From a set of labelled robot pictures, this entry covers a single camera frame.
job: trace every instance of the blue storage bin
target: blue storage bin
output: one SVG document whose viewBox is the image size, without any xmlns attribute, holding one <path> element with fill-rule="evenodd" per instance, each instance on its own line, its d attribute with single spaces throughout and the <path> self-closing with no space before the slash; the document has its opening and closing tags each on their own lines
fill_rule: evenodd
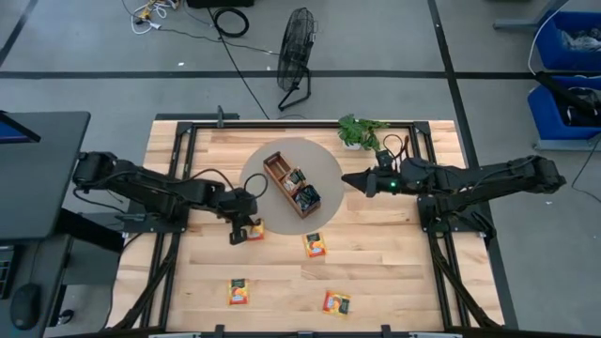
<svg viewBox="0 0 601 338">
<path fill-rule="evenodd" d="M 601 52 L 572 51 L 563 45 L 562 31 L 601 28 L 601 13 L 559 12 L 541 30 L 536 46 L 547 69 L 601 70 Z"/>
<path fill-rule="evenodd" d="M 553 79 L 566 88 L 586 87 L 601 90 L 601 78 L 556 76 Z M 528 104 L 541 140 L 588 140 L 601 132 L 601 127 L 568 127 L 563 124 L 553 94 L 541 85 L 528 96 Z"/>
</svg>

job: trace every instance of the concrete floor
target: concrete floor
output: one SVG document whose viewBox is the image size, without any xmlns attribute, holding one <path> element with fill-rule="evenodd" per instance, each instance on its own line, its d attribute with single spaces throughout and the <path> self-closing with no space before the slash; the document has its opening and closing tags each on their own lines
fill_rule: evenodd
<svg viewBox="0 0 601 338">
<path fill-rule="evenodd" d="M 8 40 L 29 0 L 0 2 L 0 46 Z M 128 7 L 141 0 L 126 0 Z M 532 33 L 495 31 L 499 17 L 529 17 L 545 1 L 438 0 L 455 71 L 524 72 Z M 249 33 L 233 42 L 277 51 L 294 8 L 306 6 L 319 21 L 309 66 L 315 70 L 444 71 L 437 37 L 424 0 L 257 0 L 243 11 Z M 601 2 L 573 0 L 568 10 L 601 11 Z M 191 9 L 202 19 L 204 10 Z M 235 20 L 223 16 L 235 26 Z M 216 33 L 183 11 L 160 21 L 195 35 Z M 243 70 L 274 70 L 277 58 L 230 48 Z M 538 55 L 534 66 L 540 68 Z M 38 0 L 23 31 L 0 67 L 0 108 L 10 112 L 89 111 L 84 150 L 112 151 L 141 163 L 149 129 L 158 113 L 214 113 L 217 105 L 244 119 L 264 118 L 240 79 L 196 73 L 182 79 L 8 79 L 14 71 L 231 71 L 221 44 L 166 32 L 135 36 L 119 0 Z M 248 79 L 271 118 L 283 96 L 275 79 Z M 480 163 L 530 155 L 537 139 L 526 102 L 530 80 L 459 80 L 460 94 Z M 455 119 L 446 79 L 337 78 L 313 80 L 313 96 L 287 114 L 337 118 Z M 542 154 L 554 160 L 569 182 L 586 154 Z M 601 195 L 601 160 L 593 157 L 579 186 Z M 106 193 L 96 200 L 115 204 Z M 67 198 L 76 211 L 104 211 Z M 523 330 L 601 334 L 601 208 L 564 187 L 550 196 L 517 194 L 491 203 L 519 327 Z M 66 307 L 76 311 L 62 335 L 99 329 L 110 287 L 70 287 Z"/>
</svg>

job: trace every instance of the potted plant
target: potted plant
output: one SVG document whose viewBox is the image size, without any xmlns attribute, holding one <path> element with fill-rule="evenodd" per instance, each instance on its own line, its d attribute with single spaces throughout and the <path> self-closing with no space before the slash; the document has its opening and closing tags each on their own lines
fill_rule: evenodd
<svg viewBox="0 0 601 338">
<path fill-rule="evenodd" d="M 379 121 L 356 119 L 355 115 L 346 115 L 338 120 L 338 136 L 349 150 L 374 149 L 379 151 L 379 140 L 375 130 L 388 128 L 388 124 Z"/>
</svg>

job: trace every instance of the electric fan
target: electric fan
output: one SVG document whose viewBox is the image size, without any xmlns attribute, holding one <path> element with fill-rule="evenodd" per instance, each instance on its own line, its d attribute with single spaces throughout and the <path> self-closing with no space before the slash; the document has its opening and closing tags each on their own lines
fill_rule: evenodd
<svg viewBox="0 0 601 338">
<path fill-rule="evenodd" d="M 313 14 L 307 8 L 295 9 L 288 20 L 278 61 L 278 85 L 288 93 L 278 105 L 280 111 L 303 102 L 311 96 L 311 71 L 307 68 L 307 63 L 315 40 L 314 25 Z M 299 84 L 305 74 L 307 94 L 301 99 L 284 105 L 290 94 L 299 90 Z"/>
</svg>

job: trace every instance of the wooden table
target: wooden table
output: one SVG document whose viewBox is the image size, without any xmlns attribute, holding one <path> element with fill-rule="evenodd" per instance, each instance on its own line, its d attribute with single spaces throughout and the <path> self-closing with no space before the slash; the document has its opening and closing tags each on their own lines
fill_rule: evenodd
<svg viewBox="0 0 601 338">
<path fill-rule="evenodd" d="M 154 122 L 146 168 L 168 171 L 176 125 L 176 121 Z M 463 166 L 454 122 L 430 121 L 430 127 L 438 162 Z M 407 131 L 388 129 L 378 138 L 389 133 L 404 137 Z M 326 147 L 344 173 L 376 164 L 371 151 L 344 150 L 334 129 L 201 130 L 192 173 L 217 168 L 239 185 L 246 160 L 265 143 L 283 137 L 304 137 Z M 398 141 L 389 140 L 388 146 L 397 149 Z M 213 174 L 203 178 L 220 179 Z M 267 233 L 263 241 L 231 246 L 228 224 L 193 211 L 179 246 L 167 329 L 213 331 L 216 324 L 225 324 L 227 331 L 379 331 L 380 325 L 390 324 L 398 331 L 442 330 L 432 260 L 415 196 L 381 193 L 368 199 L 346 186 L 338 212 L 319 231 L 329 249 L 325 257 L 307 258 L 301 236 Z M 146 286 L 154 238 L 143 235 L 123 253 L 109 325 L 127 312 Z M 455 233 L 454 239 L 466 288 L 492 319 L 502 323 L 483 240 L 475 233 Z M 227 282 L 233 278 L 250 280 L 250 304 L 227 305 Z M 330 289 L 352 297 L 347 318 L 322 313 Z M 455 295 L 448 283 L 447 290 L 458 325 Z M 159 291 L 154 302 L 154 322 L 160 295 Z"/>
</svg>

